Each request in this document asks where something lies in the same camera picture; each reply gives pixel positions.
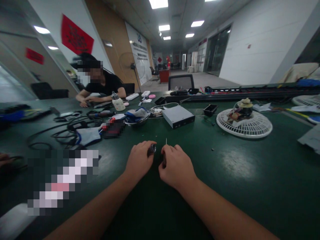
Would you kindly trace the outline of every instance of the black office chair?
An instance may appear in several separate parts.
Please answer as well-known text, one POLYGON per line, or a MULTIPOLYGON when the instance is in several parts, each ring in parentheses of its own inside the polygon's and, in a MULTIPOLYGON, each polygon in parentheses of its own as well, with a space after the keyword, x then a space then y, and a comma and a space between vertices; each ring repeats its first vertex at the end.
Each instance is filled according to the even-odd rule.
POLYGON ((134 83, 123 83, 123 87, 126 90, 127 96, 133 94, 135 92, 135 85, 134 83))
POLYGON ((178 87, 180 90, 189 90, 190 88, 194 88, 192 74, 170 76, 168 90, 175 90, 175 87, 178 87))
POLYGON ((47 82, 32 83, 30 86, 40 100, 69 97, 68 89, 52 89, 50 84, 47 82))
POLYGON ((159 80, 159 72, 158 72, 158 71, 155 71, 155 70, 153 69, 153 67, 150 67, 150 69, 151 69, 151 74, 152 74, 152 75, 156 75, 157 78, 158 78, 158 80, 159 80))

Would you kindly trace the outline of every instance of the green workbench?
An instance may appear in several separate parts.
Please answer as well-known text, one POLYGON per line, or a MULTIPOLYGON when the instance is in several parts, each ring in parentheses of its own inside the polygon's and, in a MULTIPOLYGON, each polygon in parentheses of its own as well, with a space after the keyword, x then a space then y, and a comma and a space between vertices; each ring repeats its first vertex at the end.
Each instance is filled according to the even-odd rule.
MULTIPOLYGON (((167 92, 157 92, 156 99, 167 92)), ((140 98, 130 101, 127 109, 137 108, 140 98)), ((56 107, 60 112, 89 109, 74 99, 25 102, 33 108, 56 107)), ((248 140, 224 132, 204 121, 208 103, 184 102, 182 106, 196 115, 195 122, 173 130, 164 118, 148 119, 140 128, 126 127, 120 138, 103 139, 88 147, 99 150, 99 175, 81 191, 73 193, 63 208, 52 216, 39 216, 19 239, 40 239, 108 187, 124 171, 133 145, 154 140, 157 151, 146 176, 129 194, 104 237, 108 239, 211 239, 201 220, 174 189, 160 180, 160 150, 179 144, 190 156, 195 173, 209 187, 257 220, 281 239, 320 238, 320 158, 312 149, 298 143, 311 126, 282 113, 262 113, 273 124, 269 136, 248 140)), ((213 102, 219 112, 232 108, 235 101, 213 102)), ((154 103, 142 104, 151 108, 154 103)), ((0 152, 32 156, 25 140, 31 134, 57 125, 53 114, 32 123, 18 123, 0 132, 0 152)), ((63 149, 49 136, 45 141, 63 149)), ((32 179, 28 171, 1 177, 0 216, 31 198, 32 179)))

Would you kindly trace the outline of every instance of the black t-shirt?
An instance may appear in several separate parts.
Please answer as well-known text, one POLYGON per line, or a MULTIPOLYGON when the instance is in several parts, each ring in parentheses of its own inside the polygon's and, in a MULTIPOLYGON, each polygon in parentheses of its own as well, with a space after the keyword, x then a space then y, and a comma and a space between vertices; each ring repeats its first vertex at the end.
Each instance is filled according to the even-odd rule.
POLYGON ((123 87, 120 78, 116 75, 108 73, 103 70, 103 74, 106 78, 106 85, 102 86, 100 83, 88 83, 85 90, 91 93, 104 93, 107 96, 112 94, 112 91, 118 92, 118 89, 123 87))

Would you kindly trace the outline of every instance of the white fan grille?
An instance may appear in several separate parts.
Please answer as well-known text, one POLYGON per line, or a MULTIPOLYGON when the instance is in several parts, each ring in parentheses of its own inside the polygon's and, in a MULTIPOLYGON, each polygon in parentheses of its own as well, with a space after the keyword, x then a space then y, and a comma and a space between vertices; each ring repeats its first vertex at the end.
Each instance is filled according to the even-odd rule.
POLYGON ((292 102, 298 106, 320 106, 320 95, 298 96, 292 99, 292 102))
POLYGON ((217 116, 217 124, 223 130, 238 137, 243 138, 263 138, 272 131, 272 123, 261 113, 253 112, 252 118, 245 120, 243 124, 234 127, 232 123, 225 122, 224 119, 230 114, 232 109, 227 109, 217 116))

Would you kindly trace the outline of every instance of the hand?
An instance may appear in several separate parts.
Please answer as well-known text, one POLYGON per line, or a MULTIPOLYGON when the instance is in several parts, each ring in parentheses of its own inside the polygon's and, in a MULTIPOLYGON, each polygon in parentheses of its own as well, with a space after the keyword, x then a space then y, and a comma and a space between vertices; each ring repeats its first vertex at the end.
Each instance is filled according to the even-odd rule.
POLYGON ((104 102, 103 98, 98 98, 98 97, 95 97, 95 96, 86 97, 84 99, 84 101, 88 101, 88 102, 104 102))
POLYGON ((165 168, 163 162, 159 166, 160 178, 165 183, 180 192, 197 181, 191 159, 179 145, 164 145, 161 154, 165 154, 167 162, 165 168))
POLYGON ((154 141, 144 141, 138 145, 134 145, 131 149, 124 174, 129 176, 129 178, 133 181, 136 181, 136 183, 138 183, 140 179, 149 171, 152 165, 153 154, 151 154, 149 157, 147 156, 147 152, 151 144, 157 143, 154 141))
POLYGON ((88 104, 86 103, 86 101, 81 101, 80 106, 81 107, 88 107, 88 104))

